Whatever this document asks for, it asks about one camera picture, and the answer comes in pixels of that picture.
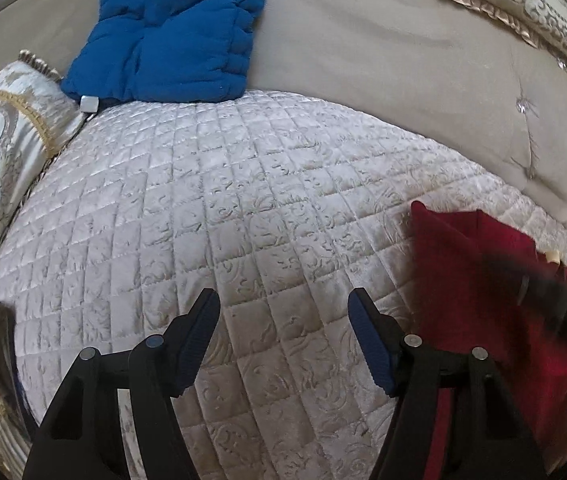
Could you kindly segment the white quilted bedspread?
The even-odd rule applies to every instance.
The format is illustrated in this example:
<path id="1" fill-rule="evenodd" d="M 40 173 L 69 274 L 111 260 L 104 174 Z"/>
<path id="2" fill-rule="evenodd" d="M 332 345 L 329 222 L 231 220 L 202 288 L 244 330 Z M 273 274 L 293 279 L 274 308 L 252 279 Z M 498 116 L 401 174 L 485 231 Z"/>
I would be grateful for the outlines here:
<path id="1" fill-rule="evenodd" d="M 567 229 L 458 152 L 293 93 L 130 103 L 44 170 L 0 247 L 24 396 L 42 419 L 77 353 L 134 348 L 204 288 L 221 316 L 175 403 L 205 479 L 364 479 L 394 403 L 346 313 L 410 326 L 409 206 L 480 209 L 556 250 Z"/>

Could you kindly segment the blue quilted cushion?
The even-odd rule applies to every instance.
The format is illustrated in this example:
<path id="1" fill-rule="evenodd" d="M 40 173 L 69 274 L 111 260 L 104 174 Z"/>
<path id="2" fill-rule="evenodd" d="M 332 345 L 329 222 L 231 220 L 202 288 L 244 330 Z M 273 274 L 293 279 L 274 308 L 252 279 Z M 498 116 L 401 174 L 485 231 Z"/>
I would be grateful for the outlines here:
<path id="1" fill-rule="evenodd" d="M 222 102 L 246 89 L 265 0 L 100 0 L 61 88 L 105 106 Z"/>

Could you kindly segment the floral pillow with gold trim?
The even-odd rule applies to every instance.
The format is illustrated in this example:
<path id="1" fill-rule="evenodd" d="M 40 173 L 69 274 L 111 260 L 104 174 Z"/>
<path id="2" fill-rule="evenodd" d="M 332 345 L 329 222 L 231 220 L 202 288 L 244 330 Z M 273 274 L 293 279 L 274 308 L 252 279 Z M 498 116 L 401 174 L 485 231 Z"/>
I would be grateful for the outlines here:
<path id="1" fill-rule="evenodd" d="M 0 70 L 0 240 L 44 166 L 85 121 L 60 81 L 29 50 Z"/>

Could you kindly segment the beige tufted headboard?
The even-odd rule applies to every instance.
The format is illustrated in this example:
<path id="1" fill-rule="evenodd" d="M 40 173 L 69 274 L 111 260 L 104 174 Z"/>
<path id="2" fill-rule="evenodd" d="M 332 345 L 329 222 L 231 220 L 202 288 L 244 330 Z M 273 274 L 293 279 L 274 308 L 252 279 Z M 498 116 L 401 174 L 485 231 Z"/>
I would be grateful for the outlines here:
<path id="1" fill-rule="evenodd" d="M 0 11 L 0 67 L 21 49 L 62 80 L 100 0 Z M 567 70 L 451 0 L 265 0 L 246 89 L 340 103 L 454 148 L 567 228 Z"/>

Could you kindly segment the dark red garment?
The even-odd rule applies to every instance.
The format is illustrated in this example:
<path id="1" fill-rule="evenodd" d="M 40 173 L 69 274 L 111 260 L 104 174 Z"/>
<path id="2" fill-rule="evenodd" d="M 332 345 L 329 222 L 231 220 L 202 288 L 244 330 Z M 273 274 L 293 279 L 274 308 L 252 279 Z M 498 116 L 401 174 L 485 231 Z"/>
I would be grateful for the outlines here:
<path id="1" fill-rule="evenodd" d="M 489 286 L 483 257 L 500 254 L 567 282 L 567 266 L 526 234 L 481 210 L 436 212 L 411 205 L 418 330 L 437 349 L 489 352 L 543 450 L 546 468 L 567 479 L 567 344 L 543 319 Z"/>

